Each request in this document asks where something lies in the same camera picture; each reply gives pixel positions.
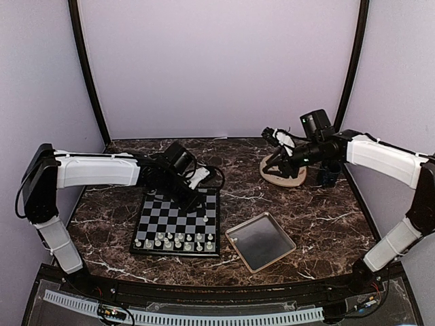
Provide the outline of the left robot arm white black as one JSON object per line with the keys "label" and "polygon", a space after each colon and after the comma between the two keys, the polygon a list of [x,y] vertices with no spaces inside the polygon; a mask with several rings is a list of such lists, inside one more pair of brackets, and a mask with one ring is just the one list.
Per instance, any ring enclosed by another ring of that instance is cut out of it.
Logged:
{"label": "left robot arm white black", "polygon": [[96,282],[85,273],[86,264],[60,217],[57,193],[73,188],[82,197],[90,186],[141,187],[163,193],[190,213],[203,205],[197,187],[210,175],[209,168],[178,142],[151,155],[77,153],[43,143],[22,177],[14,209],[17,218],[35,227],[58,266],[70,275],[70,286],[81,296],[89,296]]}

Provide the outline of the white king chess piece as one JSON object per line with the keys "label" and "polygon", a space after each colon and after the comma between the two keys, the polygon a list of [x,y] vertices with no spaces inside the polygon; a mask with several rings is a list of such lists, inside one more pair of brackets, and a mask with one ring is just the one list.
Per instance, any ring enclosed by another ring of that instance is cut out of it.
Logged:
{"label": "white king chess piece", "polygon": [[164,247],[167,248],[167,249],[171,248],[171,242],[169,241],[168,238],[164,239]]}

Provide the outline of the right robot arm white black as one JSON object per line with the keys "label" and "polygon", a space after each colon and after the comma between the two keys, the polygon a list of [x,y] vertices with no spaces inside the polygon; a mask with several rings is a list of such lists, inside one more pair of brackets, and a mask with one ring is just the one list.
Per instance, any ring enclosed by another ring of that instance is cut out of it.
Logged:
{"label": "right robot arm white black", "polygon": [[434,156],[386,143],[367,132],[338,131],[323,109],[302,115],[300,122],[305,135],[299,145],[289,130],[262,131],[276,152],[261,171],[294,179],[301,168],[318,162],[348,165],[382,234],[347,279],[347,289],[360,295],[372,285],[372,273],[434,234]]}

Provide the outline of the white bishop chess piece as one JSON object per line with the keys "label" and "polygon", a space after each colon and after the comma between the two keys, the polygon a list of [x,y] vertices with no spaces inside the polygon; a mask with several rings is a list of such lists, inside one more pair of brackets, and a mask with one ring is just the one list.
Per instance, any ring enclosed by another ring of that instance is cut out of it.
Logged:
{"label": "white bishop chess piece", "polygon": [[189,242],[184,243],[184,250],[185,251],[190,251],[191,248],[192,248],[192,245]]}

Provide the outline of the black grey chessboard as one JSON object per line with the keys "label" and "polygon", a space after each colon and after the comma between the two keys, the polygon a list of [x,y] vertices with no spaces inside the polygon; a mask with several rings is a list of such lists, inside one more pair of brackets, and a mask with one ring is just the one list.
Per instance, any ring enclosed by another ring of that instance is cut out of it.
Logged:
{"label": "black grey chessboard", "polygon": [[[151,192],[143,197],[141,215],[136,223],[129,251],[136,255],[177,255],[184,257],[205,257],[217,258],[220,256],[220,191],[216,187],[203,187],[199,192],[205,195],[205,207],[193,213],[185,213],[180,210],[178,205],[171,199],[165,197],[160,192]],[[209,221],[205,223],[203,217],[207,215]],[[171,248],[164,247],[164,239],[167,233],[172,233]],[[154,242],[157,233],[163,235],[161,247],[156,248]],[[175,248],[175,239],[182,233],[183,240],[180,240],[181,247]],[[197,240],[196,235],[201,233],[202,240]],[[184,243],[188,242],[186,236],[190,234],[192,245],[190,251],[184,250]],[[214,234],[215,240],[213,249],[207,250],[206,244],[208,234]],[[135,248],[135,239],[141,241],[141,247]],[[149,239],[152,243],[151,249],[145,248],[145,240]],[[203,246],[202,251],[196,250],[196,243],[200,242]]]}

